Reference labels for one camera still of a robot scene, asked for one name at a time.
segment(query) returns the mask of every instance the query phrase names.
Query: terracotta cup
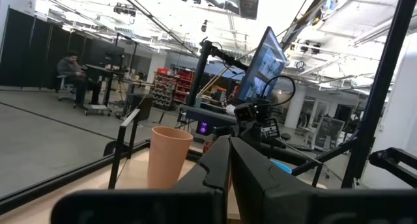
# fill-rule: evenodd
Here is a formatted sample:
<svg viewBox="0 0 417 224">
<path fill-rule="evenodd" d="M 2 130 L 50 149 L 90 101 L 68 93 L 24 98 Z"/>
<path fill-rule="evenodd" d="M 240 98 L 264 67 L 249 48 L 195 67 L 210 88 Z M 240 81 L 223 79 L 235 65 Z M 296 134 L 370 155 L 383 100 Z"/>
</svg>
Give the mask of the terracotta cup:
<svg viewBox="0 0 417 224">
<path fill-rule="evenodd" d="M 157 126 L 152 129 L 148 188 L 170 188 L 178 180 L 193 136 L 182 130 Z"/>
</svg>

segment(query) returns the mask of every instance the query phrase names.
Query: man sitting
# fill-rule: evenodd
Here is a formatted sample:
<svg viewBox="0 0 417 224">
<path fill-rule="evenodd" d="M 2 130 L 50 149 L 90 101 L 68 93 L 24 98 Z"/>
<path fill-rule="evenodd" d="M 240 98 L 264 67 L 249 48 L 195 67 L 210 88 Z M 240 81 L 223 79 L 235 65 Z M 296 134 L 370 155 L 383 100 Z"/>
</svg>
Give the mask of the man sitting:
<svg viewBox="0 0 417 224">
<path fill-rule="evenodd" d="M 91 80 L 86 80 L 85 73 L 77 63 L 78 53 L 69 51 L 66 57 L 58 62 L 57 69 L 59 75 L 65 75 L 65 83 L 73 84 L 77 88 L 76 104 L 83 103 L 83 95 L 85 93 L 86 81 L 87 89 L 93 91 L 91 98 L 92 105 L 98 105 L 98 95 L 100 94 L 101 86 Z"/>
</svg>

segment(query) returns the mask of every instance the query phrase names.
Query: glass panel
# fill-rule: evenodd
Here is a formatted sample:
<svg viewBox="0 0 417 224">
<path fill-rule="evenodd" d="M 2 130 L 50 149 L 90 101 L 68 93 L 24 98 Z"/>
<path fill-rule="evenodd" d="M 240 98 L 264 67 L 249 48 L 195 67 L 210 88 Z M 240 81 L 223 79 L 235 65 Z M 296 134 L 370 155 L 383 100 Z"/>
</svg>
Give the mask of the glass panel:
<svg viewBox="0 0 417 224">
<path fill-rule="evenodd" d="M 308 97 L 304 99 L 302 104 L 300 119 L 298 120 L 298 126 L 307 127 L 310 122 L 311 114 L 313 113 L 315 98 Z"/>
<path fill-rule="evenodd" d="M 313 119 L 313 127 L 317 127 L 317 125 L 320 122 L 321 117 L 326 114 L 327 106 L 328 104 L 324 102 L 317 103 L 317 109 L 315 110 L 314 119 Z"/>
</svg>

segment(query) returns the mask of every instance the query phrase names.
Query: black curtain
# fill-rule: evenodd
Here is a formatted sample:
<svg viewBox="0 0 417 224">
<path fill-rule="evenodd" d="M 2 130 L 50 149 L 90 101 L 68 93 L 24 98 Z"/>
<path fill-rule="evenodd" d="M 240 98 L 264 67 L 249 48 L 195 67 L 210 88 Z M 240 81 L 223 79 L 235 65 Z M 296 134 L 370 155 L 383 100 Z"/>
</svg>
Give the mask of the black curtain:
<svg viewBox="0 0 417 224">
<path fill-rule="evenodd" d="M 22 69 L 22 87 L 42 86 L 50 26 L 49 23 L 40 19 L 35 20 L 27 59 Z"/>
<path fill-rule="evenodd" d="M 113 60 L 106 59 L 107 54 L 113 54 Z M 101 65 L 113 64 L 119 66 L 121 64 L 121 55 L 124 54 L 124 48 L 120 48 L 109 42 L 94 39 L 91 44 L 90 54 L 87 59 L 87 64 Z"/>
<path fill-rule="evenodd" d="M 34 21 L 32 16 L 8 10 L 0 62 L 0 85 L 22 87 L 23 66 Z"/>
<path fill-rule="evenodd" d="M 81 55 L 80 64 L 89 64 L 89 57 L 91 56 L 91 46 L 93 45 L 93 40 L 91 38 L 86 38 L 84 44 L 84 51 Z"/>
<path fill-rule="evenodd" d="M 76 33 L 71 34 L 69 51 L 78 52 L 78 63 L 82 64 L 85 37 Z"/>
<path fill-rule="evenodd" d="M 57 64 L 66 56 L 70 42 L 70 33 L 54 25 L 51 33 L 51 41 L 44 70 L 43 87 L 57 88 Z"/>
</svg>

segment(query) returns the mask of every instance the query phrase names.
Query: floor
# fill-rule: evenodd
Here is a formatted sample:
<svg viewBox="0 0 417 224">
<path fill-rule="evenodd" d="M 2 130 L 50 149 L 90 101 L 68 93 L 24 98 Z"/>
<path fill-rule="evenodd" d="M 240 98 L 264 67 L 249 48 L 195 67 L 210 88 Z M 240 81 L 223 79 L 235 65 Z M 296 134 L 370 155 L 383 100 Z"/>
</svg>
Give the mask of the floor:
<svg viewBox="0 0 417 224">
<path fill-rule="evenodd" d="M 111 99 L 120 100 L 120 94 Z M 150 138 L 161 114 L 160 109 L 151 110 L 149 119 L 137 129 L 136 142 Z M 70 102 L 58 102 L 54 92 L 0 91 L 0 197 L 98 159 L 105 145 L 117 138 L 121 122 L 115 117 L 87 117 L 72 109 Z M 161 125 L 173 127 L 176 123 L 174 111 L 165 114 Z M 302 142 L 290 129 L 281 130 L 293 135 L 292 143 Z M 125 141 L 129 137 L 130 127 Z M 199 143 L 193 146 L 202 148 Z M 338 177 L 343 177 L 347 160 L 340 155 L 327 163 L 337 176 L 321 176 L 319 182 L 340 188 Z M 314 171 L 308 171 L 300 178 L 312 180 L 313 175 Z"/>
</svg>

